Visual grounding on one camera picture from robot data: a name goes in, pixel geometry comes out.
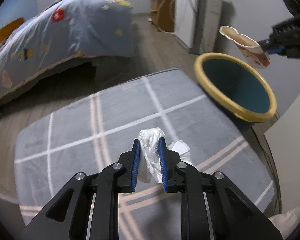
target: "metal screw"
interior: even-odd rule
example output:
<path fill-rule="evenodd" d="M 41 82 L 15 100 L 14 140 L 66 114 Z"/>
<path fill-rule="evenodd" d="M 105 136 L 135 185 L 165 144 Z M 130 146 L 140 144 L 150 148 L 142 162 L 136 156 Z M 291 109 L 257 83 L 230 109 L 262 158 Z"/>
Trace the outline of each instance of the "metal screw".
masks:
<path fill-rule="evenodd" d="M 218 171 L 214 174 L 214 176 L 217 178 L 217 179 L 223 179 L 224 178 L 224 175 L 222 172 Z"/>
<path fill-rule="evenodd" d="M 179 169 L 184 169 L 186 166 L 187 166 L 186 163 L 183 163 L 183 162 L 177 163 L 177 167 L 178 167 Z"/>
<path fill-rule="evenodd" d="M 82 172 L 79 172 L 79 173 L 77 173 L 77 174 L 75 175 L 75 178 L 76 178 L 77 180 L 83 179 L 84 177 L 85 177 L 85 174 L 82 173 Z"/>
<path fill-rule="evenodd" d="M 122 168 L 122 164 L 121 163 L 114 163 L 112 165 L 112 168 L 114 168 L 115 170 L 119 170 Z"/>

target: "robotic arm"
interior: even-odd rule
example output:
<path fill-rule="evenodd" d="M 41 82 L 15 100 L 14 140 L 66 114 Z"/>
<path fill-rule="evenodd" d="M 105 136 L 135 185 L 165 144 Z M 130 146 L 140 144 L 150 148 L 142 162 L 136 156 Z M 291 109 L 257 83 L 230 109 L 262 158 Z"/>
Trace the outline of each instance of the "robotic arm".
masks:
<path fill-rule="evenodd" d="M 283 1 L 294 17 L 273 26 L 269 39 L 258 43 L 269 55 L 300 58 L 300 0 Z"/>
<path fill-rule="evenodd" d="M 90 240 L 118 240 L 118 193 L 135 190 L 139 149 L 135 139 L 130 152 L 100 173 L 75 174 L 19 239 L 85 240 L 96 193 Z M 278 229 L 225 174 L 206 174 L 181 162 L 177 152 L 167 149 L 164 138 L 159 140 L 159 156 L 165 191 L 182 196 L 182 240 L 209 240 L 211 236 L 215 240 L 282 240 Z"/>

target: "wooden headboard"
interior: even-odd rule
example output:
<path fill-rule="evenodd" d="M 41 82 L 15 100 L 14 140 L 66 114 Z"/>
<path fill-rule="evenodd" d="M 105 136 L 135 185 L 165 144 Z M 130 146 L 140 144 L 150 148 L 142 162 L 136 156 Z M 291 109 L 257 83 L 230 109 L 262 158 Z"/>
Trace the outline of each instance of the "wooden headboard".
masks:
<path fill-rule="evenodd" d="M 2 27 L 0 29 L 0 43 L 4 40 L 9 38 L 11 33 L 18 28 L 21 24 L 23 24 L 25 20 L 23 18 L 19 18 L 14 20 L 13 22 L 10 22 L 5 27 Z"/>

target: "blue comforter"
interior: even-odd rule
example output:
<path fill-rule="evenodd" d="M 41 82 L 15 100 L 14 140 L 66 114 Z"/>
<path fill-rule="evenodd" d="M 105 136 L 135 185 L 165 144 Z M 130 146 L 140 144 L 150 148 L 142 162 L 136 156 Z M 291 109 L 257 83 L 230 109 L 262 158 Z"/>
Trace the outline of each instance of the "blue comforter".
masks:
<path fill-rule="evenodd" d="M 16 29 L 0 48 L 0 98 L 74 57 L 130 57 L 131 4 L 60 0 Z"/>

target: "gray rug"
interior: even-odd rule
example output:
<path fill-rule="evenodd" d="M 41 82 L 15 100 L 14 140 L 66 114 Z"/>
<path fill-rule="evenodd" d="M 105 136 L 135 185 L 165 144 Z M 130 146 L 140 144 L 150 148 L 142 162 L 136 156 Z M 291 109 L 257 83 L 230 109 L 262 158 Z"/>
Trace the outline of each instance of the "gray rug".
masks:
<path fill-rule="evenodd" d="M 53 112 L 17 137 L 15 176 L 27 225 L 77 172 L 100 172 L 160 127 L 167 145 L 183 140 L 198 170 L 224 172 L 261 211 L 274 185 L 236 126 L 182 71 L 172 69 L 103 90 Z M 181 196 L 154 180 L 119 197 L 120 239 L 180 239 Z"/>

